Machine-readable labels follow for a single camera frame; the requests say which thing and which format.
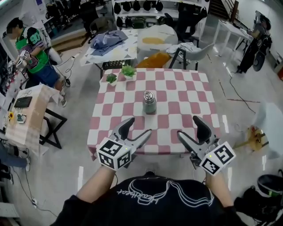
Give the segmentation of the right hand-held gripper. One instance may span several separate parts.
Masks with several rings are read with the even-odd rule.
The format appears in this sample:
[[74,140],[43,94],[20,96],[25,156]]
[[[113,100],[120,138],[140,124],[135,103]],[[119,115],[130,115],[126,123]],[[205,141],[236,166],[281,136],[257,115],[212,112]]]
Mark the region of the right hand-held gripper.
[[212,176],[215,176],[235,158],[236,154],[230,144],[216,138],[214,130],[201,117],[193,116],[197,126],[196,142],[187,133],[178,130],[177,138],[191,154],[194,167],[200,167]]

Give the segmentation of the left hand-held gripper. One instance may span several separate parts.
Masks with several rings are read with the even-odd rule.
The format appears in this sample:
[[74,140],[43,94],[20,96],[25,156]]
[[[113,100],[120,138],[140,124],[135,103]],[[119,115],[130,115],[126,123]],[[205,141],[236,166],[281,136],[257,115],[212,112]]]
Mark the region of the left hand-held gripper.
[[123,120],[113,129],[109,137],[103,138],[96,145],[97,157],[103,166],[114,171],[127,168],[132,161],[133,153],[149,140],[152,129],[144,131],[136,138],[127,138],[134,121],[134,117]]

